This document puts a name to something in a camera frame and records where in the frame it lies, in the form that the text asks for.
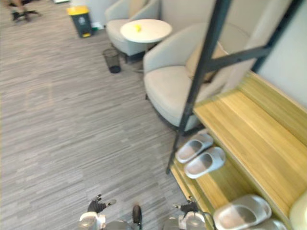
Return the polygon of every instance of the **white table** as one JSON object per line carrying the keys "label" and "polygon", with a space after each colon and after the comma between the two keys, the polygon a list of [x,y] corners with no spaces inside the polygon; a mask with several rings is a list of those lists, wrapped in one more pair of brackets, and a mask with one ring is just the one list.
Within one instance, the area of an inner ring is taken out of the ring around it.
{"label": "white table", "polygon": [[172,26],[157,19],[140,19],[124,24],[120,32],[129,41],[149,44],[166,38],[172,32]]}

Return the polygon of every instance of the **white slipper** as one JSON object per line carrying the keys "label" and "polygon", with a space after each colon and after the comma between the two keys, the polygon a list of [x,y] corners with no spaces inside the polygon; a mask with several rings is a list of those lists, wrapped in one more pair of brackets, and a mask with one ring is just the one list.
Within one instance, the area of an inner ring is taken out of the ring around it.
{"label": "white slipper", "polygon": [[213,144],[213,138],[206,133],[198,133],[191,137],[177,152],[176,159],[184,164],[196,157]]}
{"label": "white slipper", "polygon": [[267,219],[263,223],[250,228],[250,230],[287,230],[287,228],[276,219]]}
{"label": "white slipper", "polygon": [[218,230],[241,230],[263,222],[271,214],[271,207],[264,199],[249,194],[217,209],[213,219]]}
{"label": "white slipper", "polygon": [[225,161],[225,152],[220,147],[212,147],[187,163],[184,172],[189,178],[196,179],[222,167]]}

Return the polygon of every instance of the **wall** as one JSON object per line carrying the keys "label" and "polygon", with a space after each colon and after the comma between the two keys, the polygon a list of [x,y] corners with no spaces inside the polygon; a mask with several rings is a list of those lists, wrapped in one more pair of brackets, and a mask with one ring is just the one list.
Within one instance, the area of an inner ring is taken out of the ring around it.
{"label": "wall", "polygon": [[307,1],[292,19],[259,74],[307,108]]}
{"label": "wall", "polygon": [[[226,20],[250,34],[270,1],[234,0]],[[161,19],[170,23],[176,32],[194,23],[209,21],[214,4],[215,0],[161,0]]]}
{"label": "wall", "polygon": [[90,9],[92,27],[102,29],[106,23],[105,10],[116,1],[117,0],[71,0],[71,5],[87,5]]}
{"label": "wall", "polygon": [[214,0],[161,0],[161,19],[173,32],[210,19]]}

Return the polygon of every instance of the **trash can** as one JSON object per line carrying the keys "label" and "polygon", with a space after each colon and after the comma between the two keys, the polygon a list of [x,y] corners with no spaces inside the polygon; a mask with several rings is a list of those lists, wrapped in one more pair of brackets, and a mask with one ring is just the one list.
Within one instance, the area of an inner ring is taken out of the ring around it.
{"label": "trash can", "polygon": [[121,71],[119,63],[119,53],[116,49],[110,48],[102,52],[105,57],[106,64],[111,73],[119,73]]}
{"label": "trash can", "polygon": [[87,6],[74,6],[67,8],[67,13],[71,16],[79,37],[89,37],[93,35],[94,31],[91,26]]}

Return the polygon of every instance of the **black metal bar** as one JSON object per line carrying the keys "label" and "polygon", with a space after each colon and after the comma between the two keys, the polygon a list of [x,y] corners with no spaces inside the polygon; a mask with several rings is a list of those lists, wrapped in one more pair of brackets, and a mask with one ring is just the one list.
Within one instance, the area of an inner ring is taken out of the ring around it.
{"label": "black metal bar", "polygon": [[201,51],[201,57],[197,65],[195,77],[189,91],[188,99],[184,108],[182,118],[180,120],[180,125],[176,134],[172,152],[169,157],[166,169],[167,174],[169,174],[170,166],[174,160],[179,139],[185,130],[189,116],[192,115],[194,102],[200,90],[204,74],[212,70],[217,70],[251,58],[258,58],[252,68],[252,71],[257,72],[262,63],[265,61],[265,58],[270,54],[273,47],[276,45],[278,39],[285,31],[287,25],[290,23],[291,19],[293,18],[294,14],[296,13],[298,7],[301,5],[302,2],[303,0],[292,0],[281,22],[279,23],[275,32],[265,46],[253,48],[250,50],[244,50],[228,55],[226,57],[211,59],[213,50],[215,48],[217,39],[219,38],[219,35],[221,33],[221,28],[224,24],[227,11],[231,3],[231,0],[216,0],[213,14],[211,16],[210,26],[206,35],[204,46]]}
{"label": "black metal bar", "polygon": [[178,142],[183,134],[185,127],[187,125],[189,116],[192,114],[193,105],[196,100],[197,94],[200,90],[201,83],[203,82],[203,76],[207,73],[207,65],[211,60],[213,51],[215,49],[216,43],[220,37],[224,21],[227,16],[230,4],[232,0],[216,0],[214,10],[211,16],[210,25],[207,31],[206,39],[202,47],[201,56],[196,68],[194,80],[192,82],[187,102],[180,120],[180,125],[176,138],[174,141],[173,149],[169,157],[166,173],[169,174],[170,166],[174,160],[175,152],[178,148]]}
{"label": "black metal bar", "polygon": [[[279,25],[275,29],[273,35],[269,39],[268,43],[266,44],[266,47],[270,47],[271,50],[274,48],[276,43],[278,42],[279,38],[283,35],[284,31],[286,30],[288,24],[290,23],[291,19],[294,17],[297,9],[302,4],[304,0],[292,0],[290,3],[286,13],[283,15],[283,18],[281,19]],[[252,67],[252,71],[258,72],[264,61],[266,60],[267,56],[260,57],[254,66]]]}
{"label": "black metal bar", "polygon": [[212,59],[207,67],[207,71],[218,70],[252,58],[260,58],[270,53],[270,47],[257,47],[249,50],[243,50],[234,54]]}

